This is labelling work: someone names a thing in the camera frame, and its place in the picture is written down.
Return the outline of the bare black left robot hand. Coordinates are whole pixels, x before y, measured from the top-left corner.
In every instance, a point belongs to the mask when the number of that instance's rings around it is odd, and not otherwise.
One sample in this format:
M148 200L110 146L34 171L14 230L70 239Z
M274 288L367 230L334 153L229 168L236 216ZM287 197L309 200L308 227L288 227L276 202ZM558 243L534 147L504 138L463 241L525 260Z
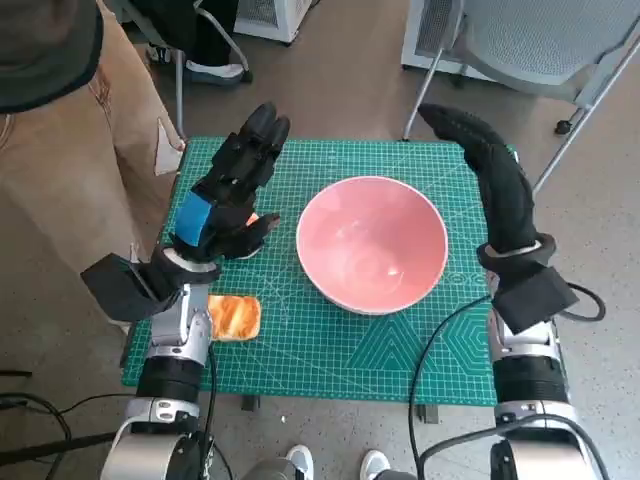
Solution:
M229 134L178 210L171 240L179 255L206 263L248 258L261 249L280 216L256 216L256 193L274 174L289 130L289 118L267 102Z

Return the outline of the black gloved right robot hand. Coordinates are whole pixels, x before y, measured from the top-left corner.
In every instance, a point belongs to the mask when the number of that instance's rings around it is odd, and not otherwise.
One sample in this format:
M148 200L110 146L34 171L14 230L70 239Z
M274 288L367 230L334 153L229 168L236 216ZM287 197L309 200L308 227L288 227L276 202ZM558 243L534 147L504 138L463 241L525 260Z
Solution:
M437 138L454 142L477 178L488 230L488 243L499 254L532 247L531 186L502 137L485 121L456 108L423 103L421 118Z

